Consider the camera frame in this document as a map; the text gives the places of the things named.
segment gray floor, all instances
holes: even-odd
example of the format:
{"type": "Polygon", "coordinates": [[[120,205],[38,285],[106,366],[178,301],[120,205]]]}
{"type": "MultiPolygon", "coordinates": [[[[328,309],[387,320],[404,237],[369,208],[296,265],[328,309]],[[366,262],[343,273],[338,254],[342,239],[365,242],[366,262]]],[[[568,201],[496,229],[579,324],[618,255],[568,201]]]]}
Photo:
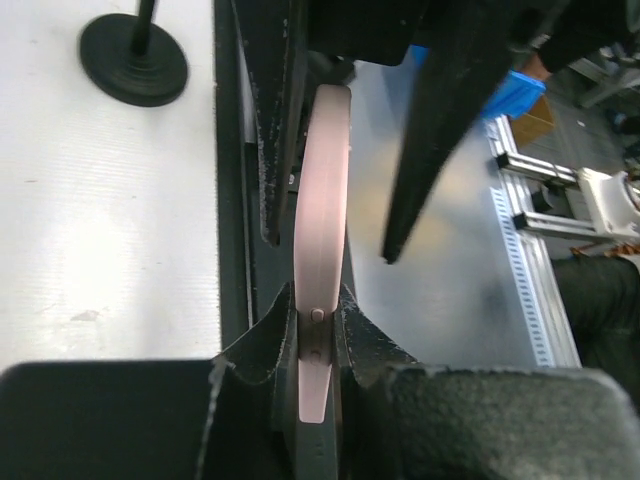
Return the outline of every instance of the gray floor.
{"type": "MultiPolygon", "coordinates": [[[[593,168],[602,172],[615,172],[624,167],[622,152],[635,138],[615,135],[604,116],[606,108],[614,108],[629,115],[640,113],[640,95],[625,92],[590,109],[580,109],[574,99],[592,87],[589,80],[566,70],[555,75],[547,85],[547,98],[556,124],[553,132],[521,150],[521,153],[570,168],[593,168]]],[[[587,207],[579,192],[570,192],[574,214],[588,219],[587,207]]],[[[570,255],[569,248],[580,242],[548,239],[552,258],[570,255]]]]}

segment white machine part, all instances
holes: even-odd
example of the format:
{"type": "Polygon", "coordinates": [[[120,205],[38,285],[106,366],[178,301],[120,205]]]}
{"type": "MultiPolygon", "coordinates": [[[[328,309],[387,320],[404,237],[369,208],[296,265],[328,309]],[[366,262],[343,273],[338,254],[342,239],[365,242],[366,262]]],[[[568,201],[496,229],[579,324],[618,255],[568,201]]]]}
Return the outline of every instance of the white machine part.
{"type": "Polygon", "coordinates": [[[293,240],[298,310],[298,415],[324,421],[347,219],[351,91],[321,85],[302,162],[293,240]]]}
{"type": "Polygon", "coordinates": [[[596,232],[621,241],[640,239],[640,197],[626,172],[611,176],[583,168],[578,183],[596,232]]]}

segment perforated metal strip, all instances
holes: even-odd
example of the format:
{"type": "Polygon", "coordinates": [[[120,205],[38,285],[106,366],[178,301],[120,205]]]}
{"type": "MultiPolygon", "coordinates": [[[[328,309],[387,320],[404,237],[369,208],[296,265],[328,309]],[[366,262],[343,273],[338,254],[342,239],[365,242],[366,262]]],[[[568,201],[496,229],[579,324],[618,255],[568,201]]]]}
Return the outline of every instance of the perforated metal strip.
{"type": "Polygon", "coordinates": [[[502,190],[492,188],[491,196],[500,221],[502,238],[507,248],[509,265],[516,282],[536,364],[539,367],[554,367],[555,360],[542,321],[542,314],[534,297],[533,282],[524,260],[521,238],[513,225],[511,208],[502,190]]]}

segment black pole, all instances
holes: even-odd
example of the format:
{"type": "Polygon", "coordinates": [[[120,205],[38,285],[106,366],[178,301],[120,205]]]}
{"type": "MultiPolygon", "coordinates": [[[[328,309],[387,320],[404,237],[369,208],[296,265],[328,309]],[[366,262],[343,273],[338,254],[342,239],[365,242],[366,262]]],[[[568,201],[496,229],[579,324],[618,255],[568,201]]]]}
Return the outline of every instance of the black pole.
{"type": "Polygon", "coordinates": [[[178,42],[151,22],[156,1],[138,1],[138,15],[103,15],[84,28],[80,61],[106,94],[139,107],[159,107],[180,96],[189,67],[178,42]]]}
{"type": "Polygon", "coordinates": [[[155,0],[140,0],[138,19],[133,27],[133,38],[131,39],[131,51],[136,55],[144,55],[149,48],[151,20],[155,6],[155,0]]]}

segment metal curved component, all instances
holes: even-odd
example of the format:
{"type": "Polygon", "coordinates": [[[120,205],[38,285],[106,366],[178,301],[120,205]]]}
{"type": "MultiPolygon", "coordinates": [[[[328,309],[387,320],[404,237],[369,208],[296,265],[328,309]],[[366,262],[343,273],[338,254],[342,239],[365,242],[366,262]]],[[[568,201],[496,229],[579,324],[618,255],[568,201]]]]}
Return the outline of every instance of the metal curved component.
{"type": "Polygon", "coordinates": [[[302,164],[293,244],[298,310],[299,418],[322,423],[331,379],[347,216],[351,91],[321,85],[302,164]]]}

